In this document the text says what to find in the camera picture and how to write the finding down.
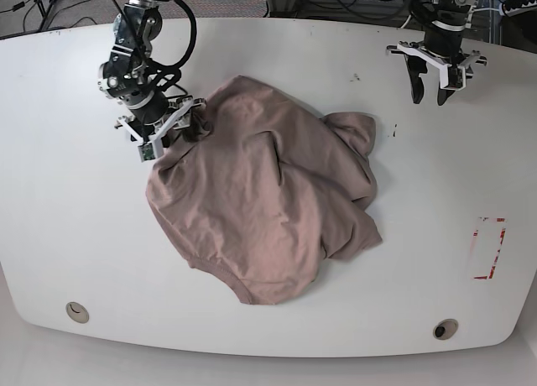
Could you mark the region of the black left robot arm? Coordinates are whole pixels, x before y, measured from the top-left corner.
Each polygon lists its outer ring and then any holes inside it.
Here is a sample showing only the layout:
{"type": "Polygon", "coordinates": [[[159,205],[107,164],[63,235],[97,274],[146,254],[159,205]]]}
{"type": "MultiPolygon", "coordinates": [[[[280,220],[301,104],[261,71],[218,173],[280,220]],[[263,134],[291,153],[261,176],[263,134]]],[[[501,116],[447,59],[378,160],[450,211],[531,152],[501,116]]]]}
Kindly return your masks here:
{"type": "Polygon", "coordinates": [[[472,26],[478,0],[430,0],[428,4],[411,0],[409,16],[425,30],[420,42],[401,41],[387,47],[390,55],[402,55],[411,86],[413,103],[421,103],[425,86],[421,78],[434,67],[439,72],[437,104],[442,106],[455,92],[466,88],[473,78],[473,66],[487,64],[477,50],[461,49],[463,34],[472,26]]]}

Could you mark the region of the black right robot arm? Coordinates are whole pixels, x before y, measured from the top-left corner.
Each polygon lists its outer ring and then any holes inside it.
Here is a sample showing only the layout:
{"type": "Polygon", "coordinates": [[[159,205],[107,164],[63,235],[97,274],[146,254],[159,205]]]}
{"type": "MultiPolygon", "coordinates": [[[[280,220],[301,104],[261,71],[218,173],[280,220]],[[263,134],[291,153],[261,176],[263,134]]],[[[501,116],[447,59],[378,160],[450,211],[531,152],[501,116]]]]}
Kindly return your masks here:
{"type": "Polygon", "coordinates": [[[114,45],[108,61],[99,71],[97,85],[105,96],[122,102],[132,113],[128,126],[132,138],[149,141],[154,125],[161,123],[172,111],[165,93],[181,78],[181,68],[192,56],[197,39],[196,17],[183,0],[128,0],[117,7],[114,22],[114,45]],[[163,19],[162,2],[172,1],[185,12],[190,22],[190,37],[183,56],[171,65],[163,65],[151,57],[152,41],[160,34],[163,19]]]}

